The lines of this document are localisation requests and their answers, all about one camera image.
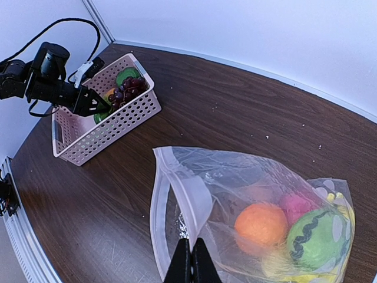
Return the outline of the green toy watermelon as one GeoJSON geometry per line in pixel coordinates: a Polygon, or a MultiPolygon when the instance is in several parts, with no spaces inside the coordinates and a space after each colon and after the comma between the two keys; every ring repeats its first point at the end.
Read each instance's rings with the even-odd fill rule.
{"type": "Polygon", "coordinates": [[[332,209],[315,209],[291,227],[287,253],[304,270],[329,272],[345,259],[350,240],[349,219],[332,209]]]}

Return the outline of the orange toy orange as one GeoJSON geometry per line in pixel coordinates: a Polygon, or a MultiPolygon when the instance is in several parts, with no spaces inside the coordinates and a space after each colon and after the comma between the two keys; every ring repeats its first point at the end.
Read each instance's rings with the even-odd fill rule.
{"type": "Polygon", "coordinates": [[[245,253],[259,256],[277,248],[286,238],[288,222],[283,210],[272,203],[254,203],[236,218],[236,243],[245,253]]]}

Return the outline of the green toy pepper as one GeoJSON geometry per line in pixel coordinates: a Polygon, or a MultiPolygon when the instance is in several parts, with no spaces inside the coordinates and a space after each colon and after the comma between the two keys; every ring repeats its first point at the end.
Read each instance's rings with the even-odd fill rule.
{"type": "Polygon", "coordinates": [[[95,124],[99,124],[103,120],[105,120],[108,116],[112,115],[113,111],[109,111],[106,113],[97,113],[93,115],[93,119],[95,124]]]}

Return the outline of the yellow toy banana bunch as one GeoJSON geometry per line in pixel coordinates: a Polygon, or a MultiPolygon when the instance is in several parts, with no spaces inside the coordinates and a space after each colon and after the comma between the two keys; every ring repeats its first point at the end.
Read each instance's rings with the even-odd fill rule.
{"type": "Polygon", "coordinates": [[[292,261],[287,253],[287,245],[277,250],[261,261],[261,268],[267,279],[275,282],[342,282],[345,276],[346,264],[349,259],[350,249],[355,230],[355,214],[353,207],[349,204],[343,194],[328,194],[327,200],[330,205],[318,209],[332,209],[340,212],[351,222],[350,247],[345,259],[329,272],[314,272],[304,270],[292,261]]]}

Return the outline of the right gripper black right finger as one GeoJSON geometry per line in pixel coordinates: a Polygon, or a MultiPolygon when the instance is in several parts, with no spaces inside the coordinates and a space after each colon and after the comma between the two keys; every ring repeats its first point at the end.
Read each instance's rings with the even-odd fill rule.
{"type": "Polygon", "coordinates": [[[202,238],[197,238],[191,253],[192,282],[222,283],[202,238]]]}

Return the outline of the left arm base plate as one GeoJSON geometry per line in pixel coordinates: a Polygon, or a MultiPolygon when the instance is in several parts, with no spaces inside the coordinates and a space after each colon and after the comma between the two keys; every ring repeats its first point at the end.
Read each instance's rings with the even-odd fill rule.
{"type": "Polygon", "coordinates": [[[15,185],[10,173],[1,179],[1,217],[6,214],[11,217],[16,214],[20,207],[19,199],[15,190],[15,185]]]}

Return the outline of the purple toy grapes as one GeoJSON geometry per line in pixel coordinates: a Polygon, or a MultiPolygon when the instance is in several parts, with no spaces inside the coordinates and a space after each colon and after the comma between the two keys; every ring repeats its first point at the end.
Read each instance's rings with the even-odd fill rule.
{"type": "Polygon", "coordinates": [[[144,77],[127,77],[119,87],[110,90],[107,99],[112,109],[118,110],[146,90],[147,83],[144,77]]]}

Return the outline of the clear dotted zip top bag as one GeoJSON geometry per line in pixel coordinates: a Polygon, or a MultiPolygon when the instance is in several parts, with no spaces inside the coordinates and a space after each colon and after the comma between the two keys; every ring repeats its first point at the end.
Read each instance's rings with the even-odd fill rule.
{"type": "Polygon", "coordinates": [[[222,282],[275,282],[267,279],[261,261],[287,245],[295,222],[287,219],[286,238],[277,248],[259,256],[250,255],[238,247],[234,229],[236,218],[246,207],[265,202],[280,207],[282,197],[298,195],[318,209],[330,205],[330,193],[343,194],[353,207],[345,180],[304,180],[266,157],[177,146],[155,148],[154,156],[150,235],[163,281],[178,241],[188,239],[192,253],[197,238],[202,238],[222,282]]]}

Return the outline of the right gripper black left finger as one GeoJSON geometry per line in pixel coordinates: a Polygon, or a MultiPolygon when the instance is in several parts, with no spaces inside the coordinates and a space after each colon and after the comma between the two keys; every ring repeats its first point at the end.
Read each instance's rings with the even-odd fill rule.
{"type": "Polygon", "coordinates": [[[191,253],[189,240],[180,239],[171,259],[164,283],[189,283],[191,281],[191,253]]]}

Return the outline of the red toy apple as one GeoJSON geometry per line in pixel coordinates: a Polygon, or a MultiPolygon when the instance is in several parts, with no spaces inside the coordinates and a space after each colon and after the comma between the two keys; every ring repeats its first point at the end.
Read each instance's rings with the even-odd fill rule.
{"type": "Polygon", "coordinates": [[[282,197],[280,207],[285,212],[289,222],[296,222],[304,214],[317,208],[315,204],[298,195],[286,195],[282,197]]]}

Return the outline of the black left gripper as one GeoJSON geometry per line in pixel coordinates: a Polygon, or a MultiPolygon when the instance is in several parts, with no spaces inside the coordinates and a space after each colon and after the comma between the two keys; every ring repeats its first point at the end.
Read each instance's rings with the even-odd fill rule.
{"type": "Polygon", "coordinates": [[[75,88],[65,81],[65,64],[69,57],[68,50],[58,44],[41,44],[25,81],[25,96],[27,102],[32,103],[29,107],[30,115],[47,116],[32,111],[39,101],[51,103],[54,107],[66,107],[73,114],[83,117],[109,112],[111,104],[96,91],[81,85],[75,88]]]}

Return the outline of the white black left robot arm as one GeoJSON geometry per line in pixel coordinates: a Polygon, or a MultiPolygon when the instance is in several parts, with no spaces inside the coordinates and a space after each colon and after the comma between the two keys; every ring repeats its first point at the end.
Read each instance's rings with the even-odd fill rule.
{"type": "Polygon", "coordinates": [[[43,42],[33,61],[10,60],[1,64],[1,99],[19,97],[34,102],[29,107],[30,115],[38,101],[65,107],[72,114],[82,117],[105,113],[111,106],[93,89],[84,85],[75,86],[65,81],[65,64],[70,53],[58,44],[43,42]]]}

